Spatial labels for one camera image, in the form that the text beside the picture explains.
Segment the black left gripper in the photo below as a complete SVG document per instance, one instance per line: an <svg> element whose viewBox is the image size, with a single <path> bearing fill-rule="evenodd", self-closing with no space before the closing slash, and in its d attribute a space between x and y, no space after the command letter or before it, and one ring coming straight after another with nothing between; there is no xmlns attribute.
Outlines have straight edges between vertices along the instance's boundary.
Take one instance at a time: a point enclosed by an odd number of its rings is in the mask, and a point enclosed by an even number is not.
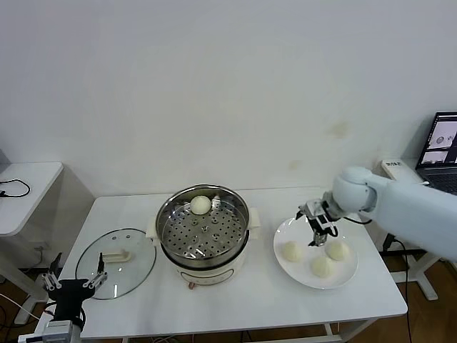
<svg viewBox="0 0 457 343"><path fill-rule="evenodd" d="M50 263L47 271L41 274L44 289L52 289L49 291L49 298L56 302L54 318L79 318L83 302L93 297L95 289L98 289L107 279L103 254L99 253L97 271L90 280L64 279L59 281L56 273L60 259L61 252Z"/></svg>

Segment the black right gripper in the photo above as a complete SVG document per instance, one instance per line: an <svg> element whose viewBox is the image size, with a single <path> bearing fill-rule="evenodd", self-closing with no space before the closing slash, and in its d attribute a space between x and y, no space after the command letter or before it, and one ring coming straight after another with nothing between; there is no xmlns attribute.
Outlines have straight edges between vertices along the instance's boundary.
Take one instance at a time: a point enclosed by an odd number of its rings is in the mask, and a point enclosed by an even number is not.
<svg viewBox="0 0 457 343"><path fill-rule="evenodd" d="M309 224L314 231L313 240L308 244L310 247L320 247L326 243L327 234L330 233L331 225L329 224L326 215L323 214L322 204L320 202L306 202L298 207L296 218L306 217L309 219Z"/></svg>

